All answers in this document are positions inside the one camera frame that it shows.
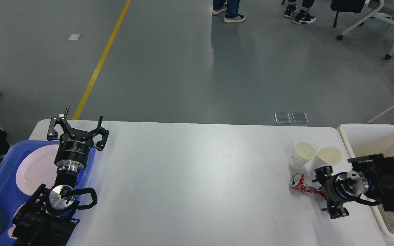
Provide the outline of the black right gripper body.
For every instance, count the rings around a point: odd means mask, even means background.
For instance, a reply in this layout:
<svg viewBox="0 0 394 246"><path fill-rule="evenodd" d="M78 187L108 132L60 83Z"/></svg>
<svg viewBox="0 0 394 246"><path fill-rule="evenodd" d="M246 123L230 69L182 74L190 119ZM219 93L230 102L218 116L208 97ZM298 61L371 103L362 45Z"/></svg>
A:
<svg viewBox="0 0 394 246"><path fill-rule="evenodd" d="M362 199L362 194L369 189L367 178L360 171L341 172L332 175L330 172L322 177L322 187L327 196L327 202L342 204L345 202L369 203Z"/></svg>

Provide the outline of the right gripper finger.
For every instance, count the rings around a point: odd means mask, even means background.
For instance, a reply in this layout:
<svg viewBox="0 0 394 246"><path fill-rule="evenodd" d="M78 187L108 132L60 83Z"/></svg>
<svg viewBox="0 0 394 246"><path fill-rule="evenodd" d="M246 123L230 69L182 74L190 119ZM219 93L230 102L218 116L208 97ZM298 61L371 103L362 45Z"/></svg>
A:
<svg viewBox="0 0 394 246"><path fill-rule="evenodd" d="M322 211L329 213L330 219L336 219L349 216L349 212L343 207L344 202L327 202L327 207L322 208Z"/></svg>
<svg viewBox="0 0 394 246"><path fill-rule="evenodd" d="M314 170L315 178L312 180L312 182L318 182L320 185L325 185L325 183L333 177L332 172L332 166L316 168Z"/></svg>

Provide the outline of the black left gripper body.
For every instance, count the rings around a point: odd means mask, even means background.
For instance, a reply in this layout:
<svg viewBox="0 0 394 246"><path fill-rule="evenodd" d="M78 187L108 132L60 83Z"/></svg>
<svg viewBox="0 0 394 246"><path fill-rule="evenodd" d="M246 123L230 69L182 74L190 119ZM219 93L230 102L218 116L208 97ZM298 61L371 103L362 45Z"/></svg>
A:
<svg viewBox="0 0 394 246"><path fill-rule="evenodd" d="M78 171L84 170L92 147L92 138L75 137L75 139L72 139L69 133L64 133L60 136L54 164L60 169L64 166L75 166Z"/></svg>

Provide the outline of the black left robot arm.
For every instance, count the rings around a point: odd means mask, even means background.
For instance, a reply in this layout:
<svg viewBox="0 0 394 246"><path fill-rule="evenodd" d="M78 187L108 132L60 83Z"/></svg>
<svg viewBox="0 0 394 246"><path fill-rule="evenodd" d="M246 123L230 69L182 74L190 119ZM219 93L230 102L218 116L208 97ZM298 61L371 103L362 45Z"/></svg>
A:
<svg viewBox="0 0 394 246"><path fill-rule="evenodd" d="M65 246L80 222L73 218L77 210L97 204L93 188L77 189L78 175L87 167L92 148L103 151L109 131L102 126L91 131L74 128L67 121L69 107L50 120L47 140L58 140L54 163L56 180L52 188L41 184L14 215L12 236L15 246Z"/></svg>

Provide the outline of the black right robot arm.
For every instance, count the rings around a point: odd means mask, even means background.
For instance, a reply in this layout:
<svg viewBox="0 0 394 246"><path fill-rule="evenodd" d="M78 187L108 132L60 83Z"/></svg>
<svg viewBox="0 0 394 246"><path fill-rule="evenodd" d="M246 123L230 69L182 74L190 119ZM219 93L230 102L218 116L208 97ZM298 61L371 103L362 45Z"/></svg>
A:
<svg viewBox="0 0 394 246"><path fill-rule="evenodd" d="M384 211L394 212L394 156L374 154L348 159L352 169L333 174L332 167L323 166L314 170L313 182L318 182L326 195L331 219L346 217L347 202L366 206L382 205Z"/></svg>

